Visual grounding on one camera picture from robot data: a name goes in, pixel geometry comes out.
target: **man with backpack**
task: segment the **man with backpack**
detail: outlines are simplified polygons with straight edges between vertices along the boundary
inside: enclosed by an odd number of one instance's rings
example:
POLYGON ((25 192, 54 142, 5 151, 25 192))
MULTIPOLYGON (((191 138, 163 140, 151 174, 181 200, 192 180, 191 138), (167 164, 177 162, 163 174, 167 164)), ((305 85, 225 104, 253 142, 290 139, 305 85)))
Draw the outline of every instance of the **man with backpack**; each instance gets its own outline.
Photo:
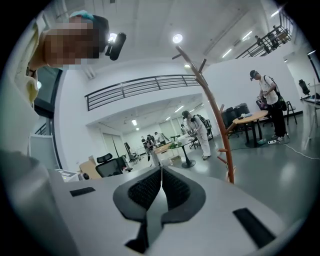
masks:
POLYGON ((260 97, 265 97, 268 105, 268 111, 274 124, 274 135, 272 139, 282 141, 286 134, 285 118, 282 111, 287 110, 284 98, 280 95, 279 89, 275 81, 267 75, 261 75, 255 70, 250 71, 250 79, 259 81, 260 97))
POLYGON ((211 156, 209 140, 207 136, 207 128, 202 121, 202 116, 192 116, 188 111, 182 112, 183 119, 186 119, 186 124, 191 131, 196 132, 196 137, 203 150, 202 159, 206 160, 211 156))

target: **round table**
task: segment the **round table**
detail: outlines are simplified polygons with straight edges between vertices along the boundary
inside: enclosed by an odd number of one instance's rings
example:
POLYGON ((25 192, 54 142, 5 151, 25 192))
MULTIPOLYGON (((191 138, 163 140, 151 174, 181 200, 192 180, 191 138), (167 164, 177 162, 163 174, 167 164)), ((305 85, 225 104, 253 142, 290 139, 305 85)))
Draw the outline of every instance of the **round table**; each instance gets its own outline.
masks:
POLYGON ((191 142, 193 142, 195 140, 195 138, 189 137, 189 138, 183 138, 181 140, 178 141, 178 143, 181 143, 180 146, 175 147, 175 149, 177 148, 182 148, 184 156, 185 156, 185 162, 182 163, 182 167, 183 168, 190 168, 192 166, 194 166, 196 164, 195 160, 189 160, 187 154, 186 154, 186 150, 185 150, 185 145, 190 144, 191 142))
POLYGON ((244 124, 244 132, 245 132, 245 138, 246 138, 246 144, 245 145, 248 148, 256 148, 256 147, 258 147, 260 145, 260 144, 257 143, 255 121, 257 123, 258 130, 259 130, 259 138, 260 138, 260 140, 262 140, 262 132, 261 132, 261 128, 260 128, 259 119, 265 117, 267 114, 268 114, 267 110, 261 110, 261 111, 255 112, 251 116, 245 117, 243 119, 236 118, 236 119, 233 120, 233 123, 236 124, 236 125, 244 124), (251 123, 251 126, 252 126, 253 145, 252 145, 252 143, 250 143, 250 140, 249 140, 246 123, 251 123))

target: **gray floor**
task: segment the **gray floor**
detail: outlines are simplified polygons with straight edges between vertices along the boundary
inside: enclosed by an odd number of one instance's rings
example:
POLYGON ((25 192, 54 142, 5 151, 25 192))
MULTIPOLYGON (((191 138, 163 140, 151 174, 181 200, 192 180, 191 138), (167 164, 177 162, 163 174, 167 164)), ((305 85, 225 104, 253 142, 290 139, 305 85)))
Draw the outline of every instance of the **gray floor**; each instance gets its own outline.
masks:
MULTIPOLYGON (((297 125, 293 117, 289 118, 287 132, 290 140, 286 138, 285 143, 309 157, 320 158, 320 128, 314 130, 312 139, 304 150, 310 131, 310 120, 302 114, 296 118, 297 125)), ((270 123, 261 128, 263 137, 270 140, 274 128, 270 123)), ((233 135, 229 139, 233 149, 233 164, 236 166, 235 185, 275 211, 288 227, 305 218, 319 190, 320 160, 304 157, 285 145, 265 144, 260 148, 247 148, 245 141, 244 132, 239 133, 239 138, 233 135)), ((209 144, 211 157, 206 161, 202 160, 200 147, 187 151, 189 159, 196 160, 196 164, 185 171, 224 180, 226 165, 217 159, 220 154, 224 157, 224 153, 217 152, 217 148, 223 147, 221 137, 215 137, 209 144)), ((180 168, 184 160, 182 157, 181 161, 175 161, 173 165, 180 168)), ((160 216, 167 210, 166 195, 160 191, 147 213, 150 243, 161 231, 160 216)))

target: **ceiling light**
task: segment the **ceiling light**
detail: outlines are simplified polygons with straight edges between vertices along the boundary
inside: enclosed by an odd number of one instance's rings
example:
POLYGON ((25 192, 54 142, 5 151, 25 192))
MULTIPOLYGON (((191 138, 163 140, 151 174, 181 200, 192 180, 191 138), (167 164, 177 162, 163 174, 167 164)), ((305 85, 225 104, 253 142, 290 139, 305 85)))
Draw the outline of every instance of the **ceiling light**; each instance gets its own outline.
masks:
POLYGON ((40 89, 40 88, 41 88, 41 86, 42 86, 42 84, 41 84, 41 82, 40 82, 40 81, 36 82, 36 87, 37 87, 38 89, 40 89))
POLYGON ((184 105, 182 105, 181 107, 179 107, 176 111, 174 111, 174 113, 177 113, 180 109, 182 109, 184 107, 184 105))
POLYGON ((110 36, 109 36, 108 41, 109 41, 109 42, 114 42, 114 41, 116 40, 116 37, 117 37, 117 34, 115 34, 115 33, 110 33, 110 36))
POLYGON ((242 38, 242 41, 244 41, 251 33, 252 33, 252 31, 250 31, 248 34, 246 34, 246 35, 242 38))
POLYGON ((273 16, 275 16, 275 15, 277 15, 279 13, 279 10, 277 10, 276 12, 274 12, 274 13, 272 13, 271 14, 271 17, 273 17, 273 16))
POLYGON ((310 51, 308 55, 313 54, 316 50, 310 51))
POLYGON ((175 43, 175 44, 178 44, 182 41, 183 37, 181 34, 175 34, 172 38, 172 41, 175 43))
POLYGON ((229 50, 222 56, 222 58, 224 58, 228 53, 230 53, 231 50, 232 50, 232 49, 229 49, 229 50))

